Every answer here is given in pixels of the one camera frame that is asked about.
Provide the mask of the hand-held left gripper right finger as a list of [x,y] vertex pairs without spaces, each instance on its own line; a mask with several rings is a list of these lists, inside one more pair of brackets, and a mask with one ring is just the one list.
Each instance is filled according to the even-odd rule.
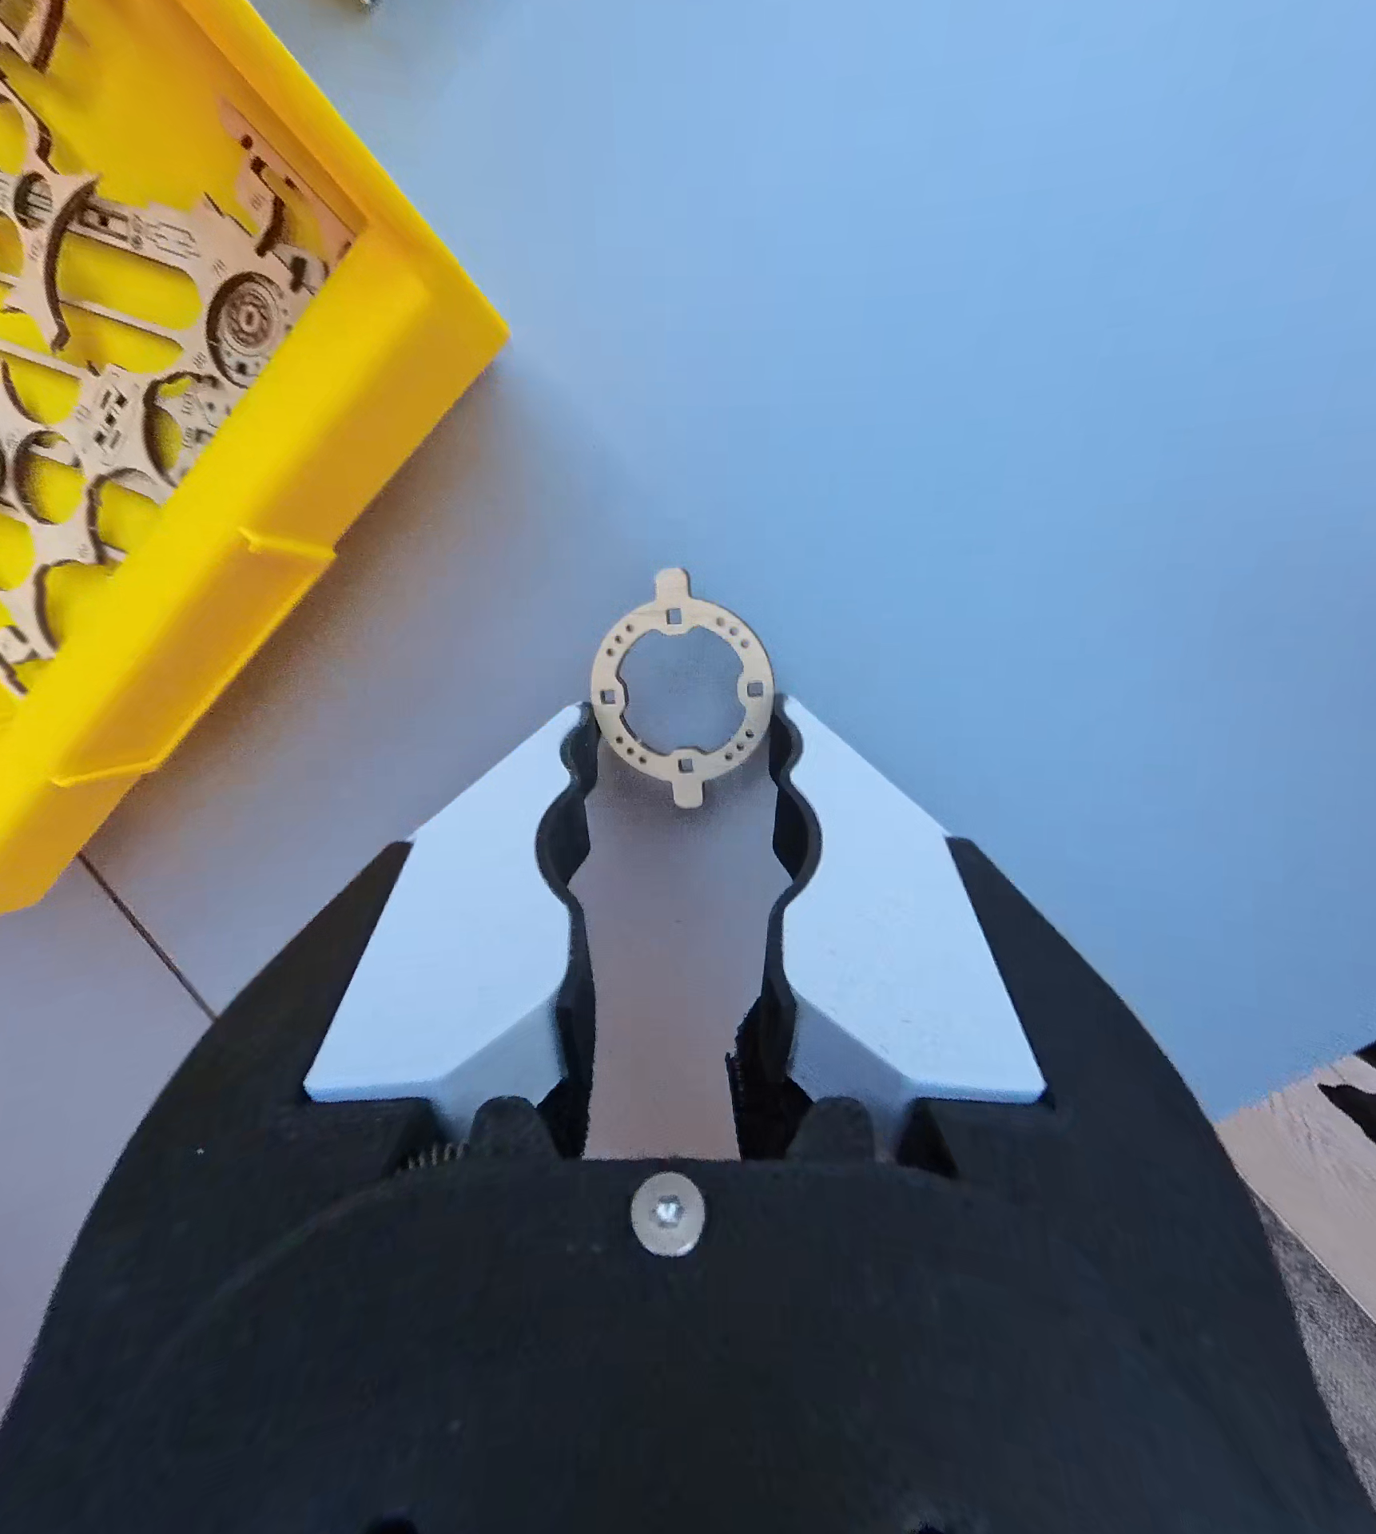
[[918,1103],[1027,1106],[1043,1069],[945,830],[797,700],[773,700],[768,911],[726,1056],[741,1157],[784,1157],[814,1103],[856,1103],[880,1157]]

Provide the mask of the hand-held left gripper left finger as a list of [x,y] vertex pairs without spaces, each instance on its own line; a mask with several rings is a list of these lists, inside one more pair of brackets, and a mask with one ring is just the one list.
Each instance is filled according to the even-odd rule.
[[522,1100],[583,1156],[595,983],[573,882],[600,734],[560,708],[408,838],[408,854],[303,1077],[313,1103],[424,1103],[466,1140]]

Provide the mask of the wooden ring part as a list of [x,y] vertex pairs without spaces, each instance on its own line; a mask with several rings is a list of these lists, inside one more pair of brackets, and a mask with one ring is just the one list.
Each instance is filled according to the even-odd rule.
[[[648,636],[682,641],[712,636],[736,660],[734,727],[712,746],[675,743],[656,750],[626,721],[627,687],[621,668]],[[587,703],[607,748],[640,777],[671,790],[674,807],[698,810],[704,788],[749,762],[766,738],[774,713],[774,670],[770,654],[746,620],[694,595],[686,569],[667,568],[653,577],[650,601],[624,612],[602,635],[589,668]]]

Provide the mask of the yellow plastic bin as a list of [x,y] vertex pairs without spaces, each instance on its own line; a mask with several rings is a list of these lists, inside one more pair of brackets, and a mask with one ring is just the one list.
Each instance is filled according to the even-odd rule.
[[173,496],[105,491],[126,560],[54,574],[62,649],[25,695],[0,684],[0,916],[36,903],[172,756],[508,336],[252,5],[178,5],[354,240]]

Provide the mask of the wooden sheet with round cutouts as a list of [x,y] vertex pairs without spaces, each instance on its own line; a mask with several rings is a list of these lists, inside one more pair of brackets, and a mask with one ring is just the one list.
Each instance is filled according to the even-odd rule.
[[55,572],[113,569],[110,488],[161,507],[317,297],[260,258],[217,101],[277,149],[178,3],[0,3],[0,686],[63,644]]

